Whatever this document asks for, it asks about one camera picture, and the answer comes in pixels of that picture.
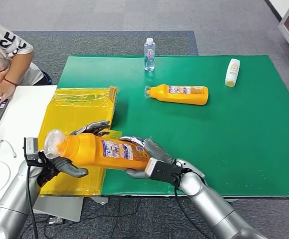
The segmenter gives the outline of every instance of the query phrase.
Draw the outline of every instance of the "water bottle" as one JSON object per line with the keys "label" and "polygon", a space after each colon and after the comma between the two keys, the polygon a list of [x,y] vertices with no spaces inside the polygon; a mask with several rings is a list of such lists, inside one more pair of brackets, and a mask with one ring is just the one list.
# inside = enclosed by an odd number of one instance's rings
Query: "water bottle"
{"label": "water bottle", "polygon": [[145,43],[145,70],[154,70],[155,43],[152,38],[147,38]]}

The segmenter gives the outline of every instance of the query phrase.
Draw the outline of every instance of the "yellow bag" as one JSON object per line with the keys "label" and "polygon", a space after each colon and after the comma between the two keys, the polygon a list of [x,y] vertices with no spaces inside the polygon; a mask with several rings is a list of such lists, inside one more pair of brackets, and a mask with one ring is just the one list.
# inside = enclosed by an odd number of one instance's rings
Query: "yellow bag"
{"label": "yellow bag", "polygon": [[[79,130],[95,121],[111,122],[117,89],[110,88],[76,88],[57,89],[48,104],[38,137],[39,149],[42,150],[48,132],[60,129],[64,134]],[[110,130],[104,137],[119,138],[121,132]],[[89,175],[73,178],[65,173],[46,183],[41,196],[92,196],[100,195],[105,173],[104,168],[86,167]]]}

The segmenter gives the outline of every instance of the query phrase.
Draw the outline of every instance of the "robotic arm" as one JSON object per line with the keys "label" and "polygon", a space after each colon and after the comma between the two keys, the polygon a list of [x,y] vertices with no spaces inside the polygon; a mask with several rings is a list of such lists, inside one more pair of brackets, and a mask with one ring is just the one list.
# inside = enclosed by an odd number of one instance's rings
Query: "robotic arm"
{"label": "robotic arm", "polygon": [[[89,124],[72,134],[93,133],[104,135],[101,130],[108,128],[108,121]],[[122,137],[125,140],[142,146],[151,158],[145,171],[126,170],[133,178],[152,179],[174,185],[188,195],[209,227],[219,239],[265,239],[244,221],[227,201],[210,188],[204,174],[199,169],[182,159],[173,159],[151,139]],[[0,239],[17,239],[21,234],[31,208],[25,193],[29,189],[33,205],[40,189],[59,172],[73,177],[88,174],[84,168],[76,168],[67,158],[49,161],[42,152],[37,150],[37,138],[24,140],[26,161],[19,168],[18,174],[0,200]],[[28,166],[30,166],[27,177]]]}

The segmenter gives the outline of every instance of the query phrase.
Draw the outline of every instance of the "orange plastic bottle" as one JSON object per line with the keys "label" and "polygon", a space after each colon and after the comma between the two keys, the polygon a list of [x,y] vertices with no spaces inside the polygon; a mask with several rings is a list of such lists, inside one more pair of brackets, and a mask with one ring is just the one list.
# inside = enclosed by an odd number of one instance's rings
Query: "orange plastic bottle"
{"label": "orange plastic bottle", "polygon": [[68,158],[77,166],[89,165],[123,170],[145,170],[150,159],[142,147],[129,142],[95,136],[91,133],[65,136],[57,129],[47,135],[44,153],[48,158]]}
{"label": "orange plastic bottle", "polygon": [[156,98],[159,101],[205,105],[208,101],[209,90],[205,86],[169,86],[162,84],[156,87],[147,86],[145,89],[147,98]]}

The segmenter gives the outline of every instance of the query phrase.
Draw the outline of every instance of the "wrist bracelet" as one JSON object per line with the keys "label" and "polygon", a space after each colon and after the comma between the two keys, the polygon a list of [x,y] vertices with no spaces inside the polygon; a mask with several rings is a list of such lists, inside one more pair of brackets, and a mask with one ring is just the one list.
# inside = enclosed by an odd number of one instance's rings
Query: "wrist bracelet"
{"label": "wrist bracelet", "polygon": [[9,81],[9,80],[6,79],[5,77],[4,77],[3,80],[4,80],[4,81],[6,81],[6,82],[8,82],[8,83],[10,83],[10,84],[12,84],[12,85],[14,85],[14,86],[15,86],[15,87],[17,86],[17,84],[14,83],[14,82],[11,82],[11,81]]}

